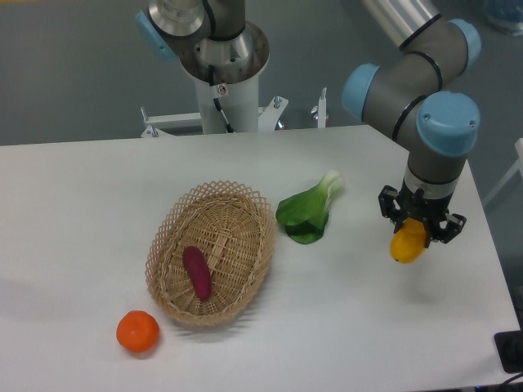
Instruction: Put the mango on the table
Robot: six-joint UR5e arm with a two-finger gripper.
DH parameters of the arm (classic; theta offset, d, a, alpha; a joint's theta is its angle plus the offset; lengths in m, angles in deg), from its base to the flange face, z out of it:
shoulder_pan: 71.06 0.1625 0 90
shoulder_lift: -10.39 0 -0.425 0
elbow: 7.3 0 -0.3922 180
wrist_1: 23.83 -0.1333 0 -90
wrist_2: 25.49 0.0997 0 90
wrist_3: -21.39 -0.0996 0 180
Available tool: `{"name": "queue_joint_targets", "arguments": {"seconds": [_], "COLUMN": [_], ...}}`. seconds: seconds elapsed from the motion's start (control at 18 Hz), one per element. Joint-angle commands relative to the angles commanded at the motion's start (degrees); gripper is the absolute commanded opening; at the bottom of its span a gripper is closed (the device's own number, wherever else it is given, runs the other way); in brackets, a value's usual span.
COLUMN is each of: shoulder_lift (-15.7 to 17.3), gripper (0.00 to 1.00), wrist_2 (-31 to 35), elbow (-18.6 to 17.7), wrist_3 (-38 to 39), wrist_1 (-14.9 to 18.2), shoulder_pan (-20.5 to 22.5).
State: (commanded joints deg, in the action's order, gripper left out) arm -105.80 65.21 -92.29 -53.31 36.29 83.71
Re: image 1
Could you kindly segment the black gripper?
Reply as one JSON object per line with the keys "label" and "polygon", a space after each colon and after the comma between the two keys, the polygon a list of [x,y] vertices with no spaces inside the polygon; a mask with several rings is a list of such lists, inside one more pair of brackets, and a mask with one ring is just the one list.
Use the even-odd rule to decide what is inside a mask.
{"label": "black gripper", "polygon": [[409,216],[418,221],[426,218],[425,248],[429,248],[433,242],[449,243],[463,231],[467,218],[449,213],[450,200],[450,194],[444,198],[427,198],[421,190],[411,191],[405,182],[400,191],[385,185],[378,195],[381,214],[394,225],[394,234],[403,228]]}

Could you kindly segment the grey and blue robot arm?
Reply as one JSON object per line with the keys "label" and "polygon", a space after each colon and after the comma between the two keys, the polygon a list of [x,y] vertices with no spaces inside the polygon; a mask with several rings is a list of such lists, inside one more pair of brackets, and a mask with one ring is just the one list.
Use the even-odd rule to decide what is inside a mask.
{"label": "grey and blue robot arm", "polygon": [[[476,143],[480,113],[445,86],[481,52],[475,28],[445,20],[429,1],[367,1],[366,8],[402,53],[390,69],[364,64],[342,89],[347,112],[405,148],[400,189],[378,200],[396,235],[420,229],[424,246],[459,235],[465,218],[448,206]],[[245,18],[242,1],[152,1],[136,26],[162,60],[179,60],[193,79],[203,131],[272,131],[280,104],[258,105],[258,80],[269,60],[266,35]]]}

